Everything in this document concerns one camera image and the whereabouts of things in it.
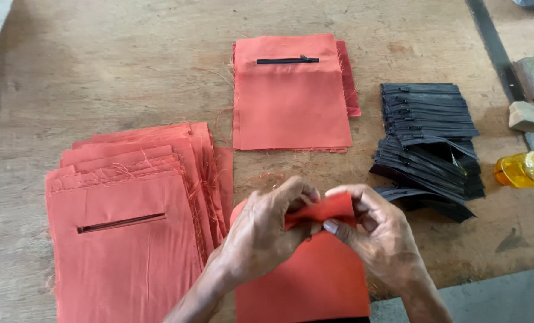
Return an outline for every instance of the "stack of orange fabric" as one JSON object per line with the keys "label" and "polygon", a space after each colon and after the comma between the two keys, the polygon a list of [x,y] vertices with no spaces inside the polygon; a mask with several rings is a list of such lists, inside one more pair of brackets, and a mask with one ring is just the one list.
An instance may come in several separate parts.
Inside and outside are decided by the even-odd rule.
{"label": "stack of orange fabric", "polygon": [[233,147],[346,152],[361,115],[345,42],[333,34],[257,37],[233,46]]}
{"label": "stack of orange fabric", "polygon": [[58,322],[156,322],[228,231],[233,150],[204,122],[92,135],[48,173]]}

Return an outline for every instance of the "dark red fabric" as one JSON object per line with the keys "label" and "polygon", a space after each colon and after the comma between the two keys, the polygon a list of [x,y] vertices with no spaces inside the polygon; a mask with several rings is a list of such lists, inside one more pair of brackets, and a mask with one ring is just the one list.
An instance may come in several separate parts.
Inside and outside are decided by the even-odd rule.
{"label": "dark red fabric", "polygon": [[347,46],[344,40],[338,40],[337,53],[339,53],[339,63],[341,64],[341,78],[343,80],[343,93],[345,95],[345,104],[347,105],[347,115],[350,117],[358,117],[361,115],[359,109],[359,99],[357,97],[357,88],[353,80],[353,71],[351,70],[351,62],[349,55],[347,55]]}
{"label": "dark red fabric", "polygon": [[[231,223],[245,201],[233,210]],[[285,226],[301,220],[335,217],[355,226],[351,197],[340,194],[287,214]],[[237,322],[305,322],[369,316],[365,270],[358,255],[322,231],[302,243],[269,274],[235,289]]]}

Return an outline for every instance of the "table surface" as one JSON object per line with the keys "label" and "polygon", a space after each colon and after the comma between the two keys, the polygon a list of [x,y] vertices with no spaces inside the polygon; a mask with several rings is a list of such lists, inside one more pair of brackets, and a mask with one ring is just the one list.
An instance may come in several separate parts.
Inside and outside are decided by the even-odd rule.
{"label": "table surface", "polygon": [[[487,5],[511,59],[534,56],[534,11]],[[322,191],[390,185],[368,173],[384,137],[379,84],[452,82],[481,133],[473,143],[487,197],[467,203],[478,218],[462,224],[407,213],[429,273],[446,287],[534,268],[534,188],[492,176],[498,158],[526,146],[508,129],[508,100],[463,0],[16,0],[0,38],[0,320],[55,321],[44,178],[71,142],[184,120],[229,138],[231,44],[327,32],[346,41],[353,66],[363,113],[350,120],[353,147],[235,152],[235,202],[272,189],[280,174],[307,176]],[[393,297],[373,277],[369,291]],[[215,320],[234,321],[233,295]]]}

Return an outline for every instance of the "loose thread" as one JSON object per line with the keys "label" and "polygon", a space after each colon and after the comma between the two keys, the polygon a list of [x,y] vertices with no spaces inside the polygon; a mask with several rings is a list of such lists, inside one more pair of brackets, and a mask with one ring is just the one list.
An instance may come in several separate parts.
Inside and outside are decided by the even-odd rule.
{"label": "loose thread", "polygon": [[221,74],[215,72],[215,71],[212,71],[212,70],[207,70],[206,68],[201,68],[201,67],[192,67],[191,68],[192,70],[196,70],[196,71],[206,71],[206,72],[210,72],[210,73],[213,73],[213,74],[217,74],[219,75],[222,79],[225,80],[225,82],[227,82],[227,84],[233,86],[233,84],[231,84],[231,82],[229,82],[224,76],[222,76]]}

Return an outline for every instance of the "zipper pull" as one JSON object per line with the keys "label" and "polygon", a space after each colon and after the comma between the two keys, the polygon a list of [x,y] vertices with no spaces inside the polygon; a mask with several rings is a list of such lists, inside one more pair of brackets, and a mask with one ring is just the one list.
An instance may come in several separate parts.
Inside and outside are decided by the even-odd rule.
{"label": "zipper pull", "polygon": [[405,103],[405,104],[408,104],[408,103],[409,103],[409,100],[404,99],[404,98],[400,98],[400,97],[395,97],[395,100],[397,100],[397,101],[399,101],[399,102],[402,102],[402,103]]}

